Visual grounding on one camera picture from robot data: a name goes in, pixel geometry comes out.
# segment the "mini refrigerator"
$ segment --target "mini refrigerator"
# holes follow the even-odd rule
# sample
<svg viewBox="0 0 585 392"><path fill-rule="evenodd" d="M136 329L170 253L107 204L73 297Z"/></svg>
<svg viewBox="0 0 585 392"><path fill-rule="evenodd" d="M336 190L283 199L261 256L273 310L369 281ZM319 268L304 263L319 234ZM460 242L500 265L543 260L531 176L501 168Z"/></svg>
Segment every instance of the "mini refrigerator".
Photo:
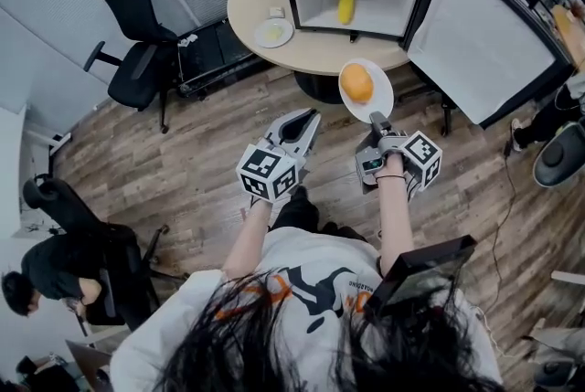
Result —
<svg viewBox="0 0 585 392"><path fill-rule="evenodd" d="M572 72L569 54L523 0L290 0L297 29L397 40L426 81L487 127Z"/></svg>

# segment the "black and white marker cube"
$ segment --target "black and white marker cube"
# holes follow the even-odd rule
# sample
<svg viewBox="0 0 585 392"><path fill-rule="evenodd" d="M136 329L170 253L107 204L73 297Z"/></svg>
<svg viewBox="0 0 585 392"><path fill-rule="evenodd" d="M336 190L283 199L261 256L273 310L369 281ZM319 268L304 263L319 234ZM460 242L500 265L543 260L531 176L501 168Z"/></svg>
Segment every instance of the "black and white marker cube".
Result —
<svg viewBox="0 0 585 392"><path fill-rule="evenodd" d="M412 134L399 149L416 168L420 191L426 189L441 171L442 150L421 131Z"/></svg>
<svg viewBox="0 0 585 392"><path fill-rule="evenodd" d="M248 145L236 171L244 191L274 203L299 182L296 162L291 156Z"/></svg>

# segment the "table leg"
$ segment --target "table leg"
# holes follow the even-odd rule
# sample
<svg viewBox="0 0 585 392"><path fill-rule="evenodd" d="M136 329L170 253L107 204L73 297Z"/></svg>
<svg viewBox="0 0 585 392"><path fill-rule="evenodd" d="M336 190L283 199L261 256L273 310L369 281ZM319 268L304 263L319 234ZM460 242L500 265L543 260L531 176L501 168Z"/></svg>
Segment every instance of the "table leg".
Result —
<svg viewBox="0 0 585 392"><path fill-rule="evenodd" d="M311 98L328 104L341 104L343 100L339 94L337 77L329 75L305 74L294 72L294 78L301 90Z"/></svg>

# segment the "plate with orange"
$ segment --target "plate with orange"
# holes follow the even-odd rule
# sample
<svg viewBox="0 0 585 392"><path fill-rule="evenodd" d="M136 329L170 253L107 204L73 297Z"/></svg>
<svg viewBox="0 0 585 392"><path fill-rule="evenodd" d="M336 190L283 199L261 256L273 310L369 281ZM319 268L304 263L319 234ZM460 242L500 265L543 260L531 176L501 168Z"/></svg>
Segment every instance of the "plate with orange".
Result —
<svg viewBox="0 0 585 392"><path fill-rule="evenodd" d="M380 111L389 117L394 106L394 90L388 76L377 64L364 58L347 61L339 72L339 93L344 104L361 122Z"/></svg>

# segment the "orange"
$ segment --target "orange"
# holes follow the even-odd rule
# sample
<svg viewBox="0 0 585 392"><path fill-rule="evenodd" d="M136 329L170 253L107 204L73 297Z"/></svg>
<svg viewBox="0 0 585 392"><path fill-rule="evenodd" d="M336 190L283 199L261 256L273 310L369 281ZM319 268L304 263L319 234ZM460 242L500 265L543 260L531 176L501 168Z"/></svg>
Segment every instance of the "orange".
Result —
<svg viewBox="0 0 585 392"><path fill-rule="evenodd" d="M341 88L357 103L367 103L374 94L374 82L359 64L348 64L341 72Z"/></svg>

